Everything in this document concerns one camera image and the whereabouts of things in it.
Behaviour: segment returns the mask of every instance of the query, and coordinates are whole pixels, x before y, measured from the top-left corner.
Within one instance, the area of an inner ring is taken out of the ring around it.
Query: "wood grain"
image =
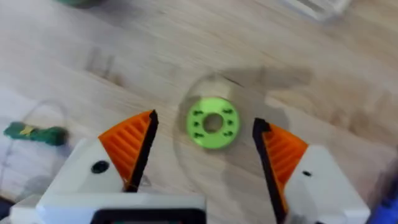
[[[396,170],[397,6],[358,0],[317,24],[272,0],[113,0],[87,10],[2,0],[1,127],[52,99],[67,108],[72,138],[63,149],[15,142],[0,193],[42,193],[79,139],[156,109],[141,189],[204,194],[210,223],[274,222],[251,139],[256,116],[327,146],[374,205]],[[243,122],[219,153],[198,148],[184,129],[187,108],[214,95],[233,102]],[[28,122],[61,120],[44,106]],[[10,141],[0,145],[5,158]]]

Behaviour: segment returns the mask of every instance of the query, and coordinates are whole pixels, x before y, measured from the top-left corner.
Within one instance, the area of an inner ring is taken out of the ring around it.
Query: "center hole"
[[[209,114],[203,121],[203,128],[207,133],[215,133],[223,127],[224,119],[221,115]]]

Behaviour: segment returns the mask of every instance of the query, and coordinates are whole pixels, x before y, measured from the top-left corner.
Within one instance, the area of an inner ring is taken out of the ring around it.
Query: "yellow label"
[[[30,133],[34,130],[35,128],[33,128],[32,126],[25,126],[25,128],[20,131],[19,134],[23,134],[23,135],[30,135]]]

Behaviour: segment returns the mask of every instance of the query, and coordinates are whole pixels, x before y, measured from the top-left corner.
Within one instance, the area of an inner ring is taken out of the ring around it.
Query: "green ring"
[[[203,128],[204,120],[210,114],[223,118],[222,127],[215,133],[208,133]],[[238,111],[227,100],[208,97],[197,101],[187,114],[188,135],[198,145],[207,149],[219,149],[230,144],[238,134],[240,120]]]

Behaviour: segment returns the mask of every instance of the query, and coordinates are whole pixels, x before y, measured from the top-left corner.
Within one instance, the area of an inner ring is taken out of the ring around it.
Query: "orange ridged pad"
[[[153,111],[146,111],[119,123],[98,136],[106,152],[116,166],[124,186],[130,184],[138,162]]]
[[[263,132],[262,140],[274,173],[278,191],[282,197],[282,204],[287,210],[284,199],[284,188],[295,167],[304,155],[308,144],[288,131],[269,124],[271,131]]]

